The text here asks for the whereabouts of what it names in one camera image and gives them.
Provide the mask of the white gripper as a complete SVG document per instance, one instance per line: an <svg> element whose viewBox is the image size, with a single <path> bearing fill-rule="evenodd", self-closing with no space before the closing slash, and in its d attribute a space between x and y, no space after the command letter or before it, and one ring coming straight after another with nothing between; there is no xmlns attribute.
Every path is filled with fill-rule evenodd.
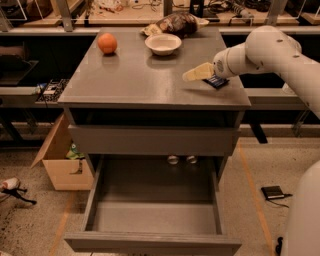
<svg viewBox="0 0 320 256"><path fill-rule="evenodd" d="M236 47L226 48L217 53L213 58L213 64L203 63L182 75L186 82L208 79L215 74L221 78L237 76L239 74L239 60L241 52Z"/></svg>

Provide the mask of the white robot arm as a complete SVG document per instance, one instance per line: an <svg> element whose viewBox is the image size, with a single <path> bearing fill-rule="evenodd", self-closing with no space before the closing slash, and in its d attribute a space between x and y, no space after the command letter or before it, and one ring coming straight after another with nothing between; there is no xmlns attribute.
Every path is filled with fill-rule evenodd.
<svg viewBox="0 0 320 256"><path fill-rule="evenodd" d="M185 81L275 73L320 118L320 63L303 55L300 44L273 26L254 29L242 44L217 53L185 72ZM320 256L320 161L300 178L292 197L280 256Z"/></svg>

